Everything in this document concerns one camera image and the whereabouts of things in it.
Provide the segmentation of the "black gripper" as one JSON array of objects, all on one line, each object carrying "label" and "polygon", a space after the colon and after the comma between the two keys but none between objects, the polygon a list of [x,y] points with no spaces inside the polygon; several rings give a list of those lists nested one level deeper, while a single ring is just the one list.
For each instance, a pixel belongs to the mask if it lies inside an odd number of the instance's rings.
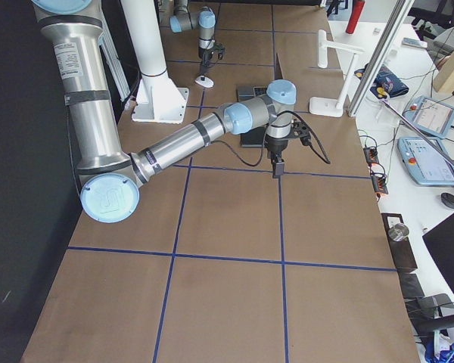
[{"label": "black gripper", "polygon": [[210,64],[213,57],[214,47],[212,48],[198,48],[198,56],[201,59],[199,77],[201,81],[204,81],[208,72],[208,64]]},{"label": "black gripper", "polygon": [[268,157],[271,159],[272,177],[280,178],[285,173],[285,161],[281,155],[288,146],[288,140],[286,138],[266,136],[265,146],[268,151]]}]

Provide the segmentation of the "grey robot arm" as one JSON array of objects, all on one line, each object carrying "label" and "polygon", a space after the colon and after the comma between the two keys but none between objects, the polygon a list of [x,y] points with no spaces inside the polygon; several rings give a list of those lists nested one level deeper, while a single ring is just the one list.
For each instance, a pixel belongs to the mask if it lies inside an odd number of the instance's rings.
[{"label": "grey robot arm", "polygon": [[140,201],[140,188],[169,166],[210,146],[225,134],[240,135],[263,126],[267,147],[276,152],[293,134],[289,114],[297,100],[295,85],[271,82],[263,95],[224,104],[184,123],[188,90],[169,77],[154,3],[121,4],[141,71],[138,99],[131,113],[140,135],[172,124],[171,133],[138,152],[127,153],[120,136],[105,76],[99,40],[104,33],[99,1],[36,1],[37,23],[53,45],[64,103],[69,110],[81,159],[76,167],[84,212],[103,223],[129,218]]},{"label": "grey robot arm", "polygon": [[173,15],[169,18],[170,29],[174,33],[181,33],[196,29],[198,31],[198,56],[201,59],[199,75],[195,79],[198,85],[212,88],[214,82],[207,76],[211,60],[215,53],[214,39],[216,15],[209,7],[202,7],[199,11],[190,12],[188,1],[174,1]]}]

